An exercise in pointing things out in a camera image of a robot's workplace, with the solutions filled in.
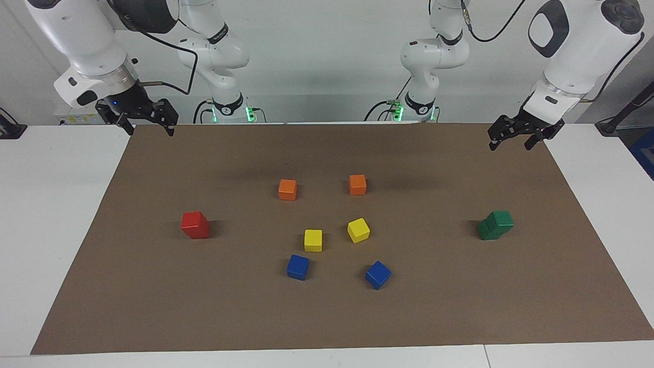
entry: red cube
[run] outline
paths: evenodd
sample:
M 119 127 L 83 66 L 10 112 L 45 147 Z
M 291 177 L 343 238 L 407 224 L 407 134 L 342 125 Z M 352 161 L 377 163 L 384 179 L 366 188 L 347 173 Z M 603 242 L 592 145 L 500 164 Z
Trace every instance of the red cube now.
M 182 216 L 182 230 L 191 239 L 209 237 L 209 222 L 202 212 L 187 212 Z

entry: black stand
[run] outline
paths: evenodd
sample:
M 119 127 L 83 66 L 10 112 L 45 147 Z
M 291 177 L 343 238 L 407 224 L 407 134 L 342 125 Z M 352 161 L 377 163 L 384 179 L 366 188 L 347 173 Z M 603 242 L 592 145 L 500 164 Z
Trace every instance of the black stand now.
M 0 140 L 18 139 L 23 135 L 26 129 L 27 125 L 13 124 L 4 116 L 0 115 Z
M 643 92 L 641 92 L 636 98 L 633 99 L 627 106 L 625 106 L 618 115 L 616 115 L 609 122 L 598 122 L 595 124 L 597 130 L 605 137 L 617 137 L 615 130 L 617 126 L 622 123 L 627 116 L 633 113 L 635 110 L 641 108 L 647 101 L 654 95 L 654 82 L 647 86 Z

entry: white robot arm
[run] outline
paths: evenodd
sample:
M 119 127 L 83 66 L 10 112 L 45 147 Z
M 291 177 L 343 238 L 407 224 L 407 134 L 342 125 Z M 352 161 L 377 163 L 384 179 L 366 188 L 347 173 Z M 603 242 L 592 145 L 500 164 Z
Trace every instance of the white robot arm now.
M 470 46 L 463 38 L 465 23 L 461 0 L 435 0 L 430 24 L 437 33 L 436 38 L 412 41 L 402 49 L 402 65 L 412 76 L 407 92 L 401 96 L 406 120 L 432 118 L 439 88 L 434 73 L 464 65 L 470 54 Z
M 173 135 L 177 112 L 167 100 L 150 101 L 139 86 L 131 60 L 97 0 L 25 0 L 25 4 L 52 44 L 70 61 L 70 68 L 54 83 L 64 101 L 78 108 L 97 102 L 96 109 L 105 122 L 121 126 L 130 135 L 133 126 L 128 119 L 149 120 Z M 164 26 L 174 26 L 172 18 L 159 19 Z
M 490 148 L 521 134 L 531 135 L 527 149 L 554 138 L 563 115 L 642 41 L 644 22 L 637 0 L 546 2 L 532 20 L 529 39 L 549 65 L 518 115 L 503 115 L 489 129 Z
M 179 46 L 198 54 L 196 71 L 211 87 L 218 121 L 249 121 L 247 98 L 230 70 L 245 67 L 250 61 L 250 50 L 230 31 L 216 0 L 180 0 L 180 18 L 198 35 L 181 40 Z M 179 52 L 179 58 L 186 67 L 193 67 L 193 56 Z

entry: wooden block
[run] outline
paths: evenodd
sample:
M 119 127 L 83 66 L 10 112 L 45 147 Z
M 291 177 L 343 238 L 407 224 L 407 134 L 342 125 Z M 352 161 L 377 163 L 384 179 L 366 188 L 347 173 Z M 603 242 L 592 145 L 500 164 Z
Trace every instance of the wooden block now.
M 350 195 L 362 196 L 366 193 L 368 185 L 365 175 L 350 175 Z
M 482 240 L 497 240 L 502 236 L 501 234 L 493 234 L 489 230 L 486 220 L 478 224 L 477 230 L 479 231 L 479 238 Z
M 305 257 L 293 254 L 288 260 L 288 266 L 286 266 L 286 274 L 288 277 L 304 281 L 307 279 L 308 272 L 309 260 Z
M 493 211 L 486 218 L 486 225 L 493 234 L 503 235 L 509 232 L 514 224 L 508 211 Z
M 388 281 L 392 272 L 382 262 L 375 262 L 366 272 L 366 280 L 375 289 L 379 290 Z
M 191 239 L 209 237 L 209 222 L 202 212 L 187 212 L 182 216 L 182 231 Z
M 322 251 L 322 230 L 304 231 L 304 251 Z
M 298 195 L 298 182 L 295 180 L 282 179 L 279 182 L 279 199 L 295 200 Z
M 353 243 L 363 242 L 370 237 L 370 228 L 364 219 L 354 220 L 347 224 L 347 233 Z

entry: green cube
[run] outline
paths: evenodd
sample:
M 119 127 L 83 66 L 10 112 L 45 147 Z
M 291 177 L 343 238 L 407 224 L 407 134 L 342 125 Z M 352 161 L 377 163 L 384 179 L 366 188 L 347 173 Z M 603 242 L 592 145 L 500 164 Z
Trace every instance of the green cube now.
M 513 219 L 508 211 L 494 211 L 486 218 L 486 226 L 491 233 L 503 235 L 513 228 Z
M 493 234 L 489 230 L 486 220 L 479 223 L 477 230 L 479 231 L 479 237 L 482 240 L 497 240 L 502 236 L 502 234 Z

